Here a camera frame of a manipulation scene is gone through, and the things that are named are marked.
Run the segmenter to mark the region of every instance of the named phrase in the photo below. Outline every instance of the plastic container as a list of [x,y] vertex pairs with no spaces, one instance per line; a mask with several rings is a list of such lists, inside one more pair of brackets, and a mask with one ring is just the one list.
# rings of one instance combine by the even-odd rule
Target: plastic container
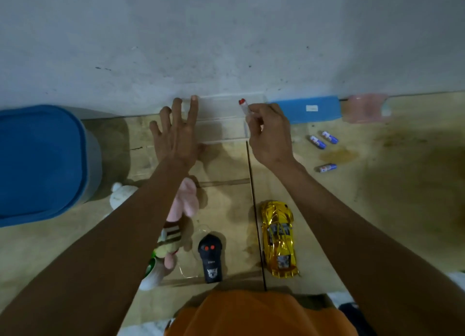
[[391,110],[385,104],[386,94],[362,94],[341,102],[342,120],[349,123],[385,121]]
[[97,139],[60,107],[0,111],[0,149],[0,227],[61,215],[101,182]]

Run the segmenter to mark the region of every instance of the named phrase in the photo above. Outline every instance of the person's left hand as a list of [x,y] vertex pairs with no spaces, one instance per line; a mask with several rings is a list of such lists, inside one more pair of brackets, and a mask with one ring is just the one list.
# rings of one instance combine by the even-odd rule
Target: person's left hand
[[150,122],[150,130],[154,136],[158,161],[161,162],[165,158],[179,159],[189,170],[194,166],[199,152],[194,133],[199,111],[199,98],[195,95],[191,96],[191,108],[187,121],[181,117],[181,104],[182,100],[175,98],[171,109],[167,106],[163,107],[160,111],[162,131],[156,121]]

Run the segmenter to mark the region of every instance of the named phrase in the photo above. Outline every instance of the hand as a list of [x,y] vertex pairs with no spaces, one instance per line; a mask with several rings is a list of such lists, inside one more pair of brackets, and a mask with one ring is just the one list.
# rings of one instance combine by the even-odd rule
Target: hand
[[291,127],[277,104],[251,104],[246,118],[253,155],[272,172],[295,163]]
[[191,96],[191,108],[187,116],[187,121],[181,117],[180,98],[173,100],[172,110],[165,106],[160,111],[160,121],[162,132],[156,121],[150,122],[150,130],[154,136],[155,153],[158,161],[165,158],[179,159],[187,167],[187,170],[194,166],[198,156],[198,145],[195,139],[194,127],[199,111],[199,98]]

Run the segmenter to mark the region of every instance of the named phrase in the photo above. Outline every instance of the forearm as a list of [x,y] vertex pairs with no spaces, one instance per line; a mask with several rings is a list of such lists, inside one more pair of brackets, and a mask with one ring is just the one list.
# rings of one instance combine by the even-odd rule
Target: forearm
[[300,164],[275,173],[378,333],[427,334],[461,323],[464,294],[445,275],[348,208]]
[[20,292],[0,315],[0,334],[116,334],[187,171],[181,161],[162,161],[125,203]]

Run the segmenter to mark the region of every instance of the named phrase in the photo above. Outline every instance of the yellow toy car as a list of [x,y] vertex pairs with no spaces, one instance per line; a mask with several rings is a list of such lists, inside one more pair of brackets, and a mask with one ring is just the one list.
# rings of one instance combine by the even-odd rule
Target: yellow toy car
[[269,201],[261,206],[263,255],[267,269],[279,278],[299,274],[294,253],[294,216],[286,204]]

